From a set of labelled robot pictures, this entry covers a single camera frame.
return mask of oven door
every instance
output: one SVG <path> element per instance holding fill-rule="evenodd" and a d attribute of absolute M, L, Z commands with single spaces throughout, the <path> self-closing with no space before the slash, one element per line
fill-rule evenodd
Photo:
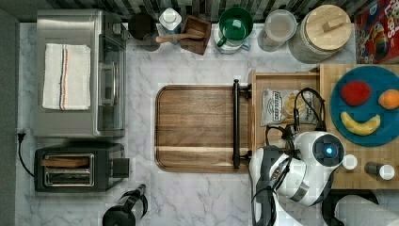
<path fill-rule="evenodd" d="M 124 131 L 125 49 L 118 42 L 99 37 L 97 132 Z"/>

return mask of red tomato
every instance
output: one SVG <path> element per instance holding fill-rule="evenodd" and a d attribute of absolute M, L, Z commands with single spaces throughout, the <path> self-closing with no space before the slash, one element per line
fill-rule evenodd
<path fill-rule="evenodd" d="M 352 106 L 362 105 L 370 97 L 370 87 L 363 81 L 348 82 L 341 88 L 341 97 Z"/>

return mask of kitchen counter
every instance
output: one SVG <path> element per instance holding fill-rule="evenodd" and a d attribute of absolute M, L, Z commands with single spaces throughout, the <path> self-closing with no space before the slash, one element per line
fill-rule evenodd
<path fill-rule="evenodd" d="M 262 51 L 256 24 L 249 37 L 250 51 L 221 55 L 211 38 L 204 56 L 166 43 L 147 52 L 134 40 L 127 42 L 126 136 L 115 140 L 131 158 L 131 176 L 122 184 L 101 193 L 52 194 L 35 192 L 33 179 L 17 163 L 16 225 L 101 225 L 104 212 L 127 190 L 147 185 L 149 212 L 140 225 L 251 225 L 248 174 L 173 173 L 158 168 L 154 159 L 154 114 L 158 90 L 170 84 L 242 85 L 252 69 L 257 72 L 307 71 L 316 65 L 302 64 L 284 44 L 275 53 Z M 23 158 L 33 170 L 36 149 L 59 140 L 33 137 L 33 106 L 36 68 L 36 24 L 21 24 L 18 128 L 27 135 Z M 355 41 L 326 63 L 355 63 Z M 378 191 L 380 202 L 394 210 L 399 197 L 392 191 Z M 320 205 L 303 207 L 281 199 L 282 206 L 304 225 L 323 225 Z"/>

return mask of yellow banana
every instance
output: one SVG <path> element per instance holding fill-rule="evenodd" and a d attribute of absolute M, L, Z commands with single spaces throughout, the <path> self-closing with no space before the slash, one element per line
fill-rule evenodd
<path fill-rule="evenodd" d="M 341 120 L 347 130 L 360 136 L 371 135 L 376 129 L 378 129 L 379 124 L 381 123 L 379 115 L 375 115 L 365 123 L 358 123 L 357 121 L 354 121 L 346 111 L 341 113 Z"/>

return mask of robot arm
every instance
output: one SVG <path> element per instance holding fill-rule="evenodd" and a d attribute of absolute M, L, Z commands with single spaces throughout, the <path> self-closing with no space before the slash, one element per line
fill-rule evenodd
<path fill-rule="evenodd" d="M 254 197 L 251 203 L 253 225 L 301 225 L 282 209 L 277 194 L 272 190 L 266 190 L 267 186 L 273 186 L 276 182 L 272 180 L 273 172 L 288 158 L 289 156 L 276 146 L 263 147 L 252 155 L 249 173 L 252 182 L 251 194 Z M 291 177 L 290 174 L 292 173 L 288 172 L 287 179 Z"/>
<path fill-rule="evenodd" d="M 276 146 L 263 147 L 252 155 L 249 173 L 253 225 L 301 225 L 282 209 L 277 194 L 310 206 L 329 192 L 333 171 L 343 160 L 342 143 L 326 132 L 307 132 L 299 134 L 294 144 L 301 159 L 292 158 Z"/>

